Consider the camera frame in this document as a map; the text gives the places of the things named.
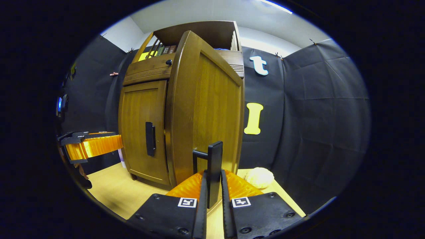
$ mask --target white sponge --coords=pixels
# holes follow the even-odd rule
[[[245,180],[256,188],[267,188],[275,179],[273,173],[266,168],[253,168],[245,176]]]

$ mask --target table surface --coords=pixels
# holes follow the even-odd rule
[[[239,169],[237,175],[244,178],[249,170]],[[93,185],[88,191],[99,202],[124,219],[129,219],[152,194],[165,195],[168,192],[139,180],[132,180],[121,163],[89,174],[88,177]],[[301,217],[306,215],[275,180],[261,191],[263,193],[276,192]],[[215,207],[208,213],[207,228],[208,239],[224,238],[223,209],[221,206]]]

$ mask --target screw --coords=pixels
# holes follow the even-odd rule
[[[136,214],[135,216],[136,216],[136,218],[138,218],[140,220],[144,220],[144,218],[140,214]]]
[[[179,230],[178,232],[181,233],[181,234],[188,234],[189,233],[189,231],[186,228],[179,228],[178,230]]]
[[[251,231],[251,228],[242,228],[241,230],[240,230],[240,232],[242,233],[242,234],[246,234],[246,233],[248,233],[248,232],[250,232]]]
[[[276,232],[278,232],[278,231],[280,231],[280,230],[274,230],[274,231],[272,231],[269,235],[273,235],[273,234],[275,234]]]

